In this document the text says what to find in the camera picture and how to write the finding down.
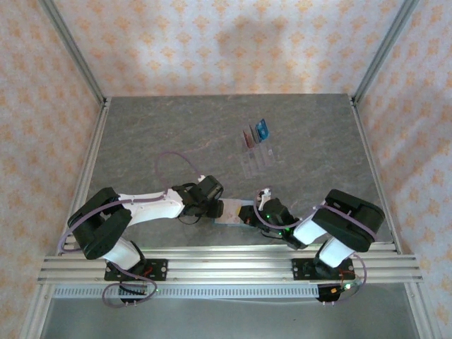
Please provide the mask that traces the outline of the aluminium side rail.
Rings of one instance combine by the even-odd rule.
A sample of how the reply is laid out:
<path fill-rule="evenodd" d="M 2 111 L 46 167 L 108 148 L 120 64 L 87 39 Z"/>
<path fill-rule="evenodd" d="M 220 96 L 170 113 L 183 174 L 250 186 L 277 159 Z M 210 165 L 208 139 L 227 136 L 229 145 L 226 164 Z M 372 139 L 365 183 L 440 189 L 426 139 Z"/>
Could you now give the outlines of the aluminium side rail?
<path fill-rule="evenodd" d="M 378 192 L 383 211 L 386 214 L 387 224 L 391 232 L 392 243 L 395 247 L 395 251 L 399 256 L 402 256 L 403 254 L 408 254 L 408 250 L 405 249 L 405 246 L 396 228 L 397 223 L 395 222 L 395 219 L 391 214 L 389 200 L 387 199 L 387 195 L 386 192 L 384 191 L 381 180 L 381 173 L 376 166 L 377 165 L 376 158 L 374 157 L 374 154 L 371 150 L 367 132 L 365 131 L 362 118 L 359 115 L 358 106 L 352 98 L 350 98 L 350 105 L 355 117 L 355 121 L 357 123 L 357 128 L 359 130 L 359 134 L 361 136 L 365 152 L 367 154 L 367 159 L 369 162 L 369 166 L 371 168 L 371 173 L 373 175 L 376 185 L 376 190 Z M 428 298 L 427 295 L 428 289 L 425 285 L 425 281 L 424 278 L 422 277 L 422 274 L 420 274 L 419 281 L 414 281 L 412 279 L 410 282 L 404 282 L 404 289 L 405 294 L 407 295 L 409 301 L 410 311 L 413 316 L 416 331 L 419 335 L 419 338 L 440 339 L 441 331 L 435 319 L 433 306 Z"/>
<path fill-rule="evenodd" d="M 88 189 L 93 175 L 95 161 L 97 159 L 111 101 L 112 97 L 107 97 L 101 104 L 100 112 L 97 116 L 95 127 L 90 137 L 88 149 L 85 152 L 82 170 L 76 182 L 75 193 L 73 194 L 73 199 L 64 220 L 60 236 L 62 236 L 68 229 L 68 218 L 84 204 L 88 196 Z M 41 338 L 55 287 L 56 285 L 54 283 L 37 282 L 19 339 Z"/>

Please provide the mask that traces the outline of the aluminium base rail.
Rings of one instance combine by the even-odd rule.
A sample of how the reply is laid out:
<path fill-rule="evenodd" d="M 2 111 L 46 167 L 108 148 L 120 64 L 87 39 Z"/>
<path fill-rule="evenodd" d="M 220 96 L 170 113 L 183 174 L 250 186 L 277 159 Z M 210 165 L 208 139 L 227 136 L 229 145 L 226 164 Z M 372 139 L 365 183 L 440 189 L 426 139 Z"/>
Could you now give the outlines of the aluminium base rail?
<path fill-rule="evenodd" d="M 147 258 L 168 261 L 168 284 L 288 284 L 293 281 L 292 260 L 312 258 L 320 246 L 295 251 L 285 245 L 194 246 L 149 249 Z M 368 283 L 407 283 L 420 280 L 413 254 L 399 256 L 393 244 L 373 244 L 353 261 L 359 277 Z M 82 254 L 44 258 L 38 275 L 42 283 L 102 283 L 106 263 Z"/>

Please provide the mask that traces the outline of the teal card holder wallet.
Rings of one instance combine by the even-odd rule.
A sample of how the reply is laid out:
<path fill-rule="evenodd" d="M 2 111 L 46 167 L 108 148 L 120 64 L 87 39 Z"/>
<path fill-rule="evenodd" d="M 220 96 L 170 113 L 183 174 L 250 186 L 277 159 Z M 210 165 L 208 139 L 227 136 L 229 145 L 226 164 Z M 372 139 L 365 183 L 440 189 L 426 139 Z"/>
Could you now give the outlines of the teal card holder wallet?
<path fill-rule="evenodd" d="M 246 224 L 239 217 L 239 212 L 244 206 L 252 206 L 253 201 L 232 198 L 221 198 L 223 202 L 223 212 L 219 218 L 215 218 L 213 223 L 226 226 L 245 226 Z"/>

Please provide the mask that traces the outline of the aluminium frame post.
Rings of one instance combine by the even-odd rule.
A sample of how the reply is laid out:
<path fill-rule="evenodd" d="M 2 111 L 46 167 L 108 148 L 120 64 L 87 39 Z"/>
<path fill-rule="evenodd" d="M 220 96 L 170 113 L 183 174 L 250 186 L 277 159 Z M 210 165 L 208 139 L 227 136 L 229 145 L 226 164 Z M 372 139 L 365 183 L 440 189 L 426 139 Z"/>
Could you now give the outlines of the aluminium frame post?
<path fill-rule="evenodd" d="M 59 39 L 65 46 L 66 51 L 69 53 L 69 56 L 88 86 L 88 89 L 95 98 L 95 101 L 99 104 L 99 106 L 103 106 L 106 102 L 106 97 L 103 95 L 100 86 L 98 85 L 87 61 L 79 49 L 54 0 L 37 0 L 37 2 L 41 5 L 50 23 L 56 30 Z"/>
<path fill-rule="evenodd" d="M 358 107 L 363 101 L 368 89 L 374 82 L 380 68 L 383 66 L 386 58 L 391 52 L 393 46 L 398 41 L 398 37 L 409 21 L 412 12 L 416 9 L 420 0 L 403 0 L 402 6 L 393 19 L 387 33 L 379 45 L 369 67 L 367 68 L 362 80 L 360 81 L 355 94 L 351 97 L 354 107 Z"/>

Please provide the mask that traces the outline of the blue credit card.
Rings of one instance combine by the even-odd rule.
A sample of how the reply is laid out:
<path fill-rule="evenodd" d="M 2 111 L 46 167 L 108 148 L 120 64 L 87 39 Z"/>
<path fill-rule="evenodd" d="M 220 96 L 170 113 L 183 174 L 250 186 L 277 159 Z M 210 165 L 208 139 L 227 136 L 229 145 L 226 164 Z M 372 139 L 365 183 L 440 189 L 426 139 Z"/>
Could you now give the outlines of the blue credit card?
<path fill-rule="evenodd" d="M 265 119 L 261 119 L 255 125 L 255 131 L 257 133 L 259 143 L 266 140 L 269 137 L 269 130 Z"/>

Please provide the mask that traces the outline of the pink white card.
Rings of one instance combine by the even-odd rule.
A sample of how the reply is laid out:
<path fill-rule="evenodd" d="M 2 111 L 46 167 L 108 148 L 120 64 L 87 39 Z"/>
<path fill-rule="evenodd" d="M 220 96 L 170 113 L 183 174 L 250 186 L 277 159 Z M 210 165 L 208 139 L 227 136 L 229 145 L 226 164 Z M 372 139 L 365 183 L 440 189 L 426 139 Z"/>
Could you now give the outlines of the pink white card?
<path fill-rule="evenodd" d="M 218 223 L 226 225 L 239 225 L 239 211 L 242 207 L 242 201 L 239 199 L 224 199 L 223 212 L 218 219 Z"/>

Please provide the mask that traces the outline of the clear acrylic card stand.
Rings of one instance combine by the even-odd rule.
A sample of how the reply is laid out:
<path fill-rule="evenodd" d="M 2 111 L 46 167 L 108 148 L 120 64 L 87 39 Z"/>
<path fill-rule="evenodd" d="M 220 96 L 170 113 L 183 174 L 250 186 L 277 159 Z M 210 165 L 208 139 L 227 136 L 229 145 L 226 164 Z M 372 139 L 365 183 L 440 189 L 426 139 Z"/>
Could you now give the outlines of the clear acrylic card stand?
<path fill-rule="evenodd" d="M 273 145 L 268 139 L 248 148 L 242 136 L 236 140 L 236 145 L 236 156 L 246 179 L 264 175 L 276 163 Z"/>

